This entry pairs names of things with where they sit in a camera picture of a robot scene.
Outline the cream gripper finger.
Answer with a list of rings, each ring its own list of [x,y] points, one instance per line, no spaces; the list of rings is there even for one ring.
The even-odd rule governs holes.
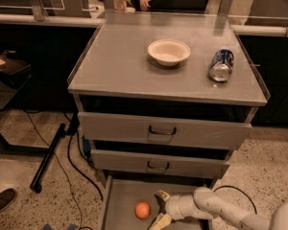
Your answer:
[[[166,202],[170,198],[170,195],[165,191],[158,190],[156,192],[156,198],[160,202]]]
[[[150,226],[149,230],[163,230],[165,227],[170,225],[171,222],[172,219],[169,215],[160,213]]]

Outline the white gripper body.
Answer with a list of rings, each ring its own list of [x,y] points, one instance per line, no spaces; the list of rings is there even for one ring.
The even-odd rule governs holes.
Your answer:
[[[198,212],[192,195],[171,195],[165,203],[165,211],[173,220],[195,217]]]

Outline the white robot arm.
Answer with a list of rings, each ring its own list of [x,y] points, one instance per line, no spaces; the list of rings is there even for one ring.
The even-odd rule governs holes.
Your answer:
[[[162,230],[173,220],[217,217],[226,220],[238,230],[288,230],[288,203],[279,207],[272,218],[267,220],[221,199],[207,187],[198,187],[191,195],[169,195],[162,190],[156,195],[164,202],[165,213],[156,217],[149,230]]]

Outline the background person hand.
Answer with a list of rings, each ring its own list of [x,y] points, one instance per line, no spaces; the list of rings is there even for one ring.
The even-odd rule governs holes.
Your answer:
[[[151,7],[150,2],[151,0],[139,0],[140,9],[146,12]]]

